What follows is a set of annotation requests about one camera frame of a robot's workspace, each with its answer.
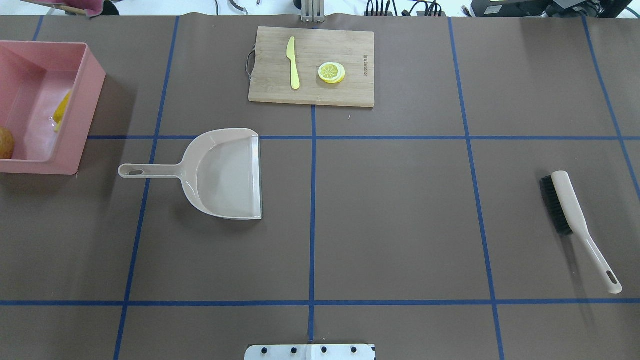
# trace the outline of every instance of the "black bristles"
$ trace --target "black bristles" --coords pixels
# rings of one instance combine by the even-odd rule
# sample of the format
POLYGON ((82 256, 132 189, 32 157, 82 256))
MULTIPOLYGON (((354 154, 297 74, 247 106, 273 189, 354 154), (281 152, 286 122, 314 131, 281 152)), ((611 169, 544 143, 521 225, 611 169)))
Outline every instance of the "black bristles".
POLYGON ((540 189, 542 190, 542 197, 545 200, 547 210, 549 211, 549 215, 551 215, 551 220, 554 222, 558 234, 563 236, 571 235, 573 231, 566 222, 566 217, 564 216, 564 211, 562 210, 562 205, 560 205, 556 187, 554 186, 554 181, 551 176, 540 179, 540 189))

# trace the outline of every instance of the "brush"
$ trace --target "brush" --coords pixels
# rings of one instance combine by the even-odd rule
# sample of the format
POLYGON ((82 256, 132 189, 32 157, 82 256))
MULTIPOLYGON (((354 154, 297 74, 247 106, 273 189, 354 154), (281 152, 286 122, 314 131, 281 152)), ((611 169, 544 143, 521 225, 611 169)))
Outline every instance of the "brush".
POLYGON ((543 177, 541 187, 556 231, 563 236, 575 234, 598 268, 607 291, 612 294, 620 293, 622 285, 589 234, 587 222, 578 198, 575 196, 569 174, 566 171, 556 171, 550 176, 543 177))

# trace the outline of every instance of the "knife handle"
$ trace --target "knife handle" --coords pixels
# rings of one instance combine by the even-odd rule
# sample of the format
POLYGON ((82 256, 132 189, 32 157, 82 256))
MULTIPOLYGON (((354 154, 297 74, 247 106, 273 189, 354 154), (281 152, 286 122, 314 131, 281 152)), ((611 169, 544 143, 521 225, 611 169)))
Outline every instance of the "knife handle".
POLYGON ((297 90, 300 88, 300 78, 298 77, 298 67, 296 60, 291 60, 291 88, 297 90))

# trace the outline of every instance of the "yellow fruit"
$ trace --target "yellow fruit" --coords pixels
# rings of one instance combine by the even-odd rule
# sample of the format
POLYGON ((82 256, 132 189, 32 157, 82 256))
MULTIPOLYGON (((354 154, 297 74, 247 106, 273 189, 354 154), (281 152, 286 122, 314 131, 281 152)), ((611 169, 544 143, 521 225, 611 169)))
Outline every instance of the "yellow fruit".
POLYGON ((58 105, 56 112, 53 113, 53 121, 56 122, 56 128, 53 129, 53 131, 55 132, 58 132, 58 130, 60 130, 60 126, 62 125, 62 118, 65 116, 65 111, 67 110, 67 104, 69 103, 70 96, 71 91, 67 93, 67 96, 65 96, 64 99, 62 99, 62 102, 60 103, 60 105, 58 105))
POLYGON ((339 63, 324 63, 318 68, 318 76, 328 84, 337 84, 344 80, 346 72, 339 63))
POLYGON ((13 156, 15 141, 11 131, 0 126, 0 159, 10 159, 13 156))

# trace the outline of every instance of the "pink cloth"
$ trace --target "pink cloth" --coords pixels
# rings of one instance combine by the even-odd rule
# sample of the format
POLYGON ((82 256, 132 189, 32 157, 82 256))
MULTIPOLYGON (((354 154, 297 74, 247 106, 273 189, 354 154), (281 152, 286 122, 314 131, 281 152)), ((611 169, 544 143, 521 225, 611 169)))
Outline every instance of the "pink cloth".
POLYGON ((72 8, 86 10, 87 16, 102 14, 104 2, 102 0, 38 0, 39 3, 51 5, 67 5, 72 8))

